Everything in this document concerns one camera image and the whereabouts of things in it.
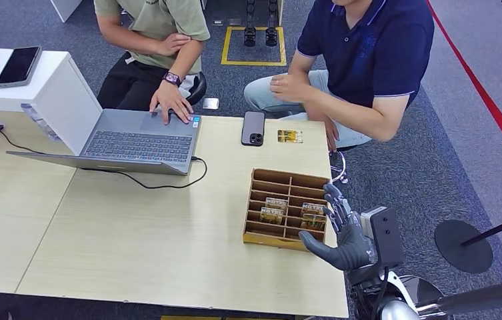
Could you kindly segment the person's right hand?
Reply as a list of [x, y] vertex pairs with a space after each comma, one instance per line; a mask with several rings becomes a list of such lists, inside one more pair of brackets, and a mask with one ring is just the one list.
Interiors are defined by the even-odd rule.
[[172, 33], [166, 39], [157, 41], [155, 53], [163, 56], [172, 56], [190, 41], [191, 38], [189, 36]]
[[339, 132], [334, 122], [329, 117], [324, 117], [323, 122], [325, 124], [328, 150], [330, 152], [336, 152], [337, 150], [336, 141], [339, 140]]

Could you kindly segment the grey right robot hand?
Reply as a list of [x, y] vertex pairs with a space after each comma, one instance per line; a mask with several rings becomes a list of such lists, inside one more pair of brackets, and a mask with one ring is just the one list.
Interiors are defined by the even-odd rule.
[[348, 200], [330, 183], [323, 186], [324, 198], [330, 207], [323, 212], [329, 218], [337, 237], [337, 246], [330, 247], [307, 231], [300, 231], [299, 238], [312, 254], [338, 270], [350, 272], [375, 261], [373, 244], [363, 234], [360, 215], [353, 211]]

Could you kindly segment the person's left hand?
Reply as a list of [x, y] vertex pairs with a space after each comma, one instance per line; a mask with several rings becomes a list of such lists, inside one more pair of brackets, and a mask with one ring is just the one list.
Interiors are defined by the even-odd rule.
[[166, 125], [170, 122], [170, 111], [174, 112], [183, 123], [189, 123], [192, 120], [192, 106], [181, 95], [176, 85], [165, 80], [162, 80], [160, 86], [154, 92], [149, 104], [149, 112], [156, 112], [158, 106], [161, 108], [160, 113]]
[[271, 79], [270, 89], [275, 98], [298, 103], [306, 102], [313, 90], [304, 73], [275, 75]]

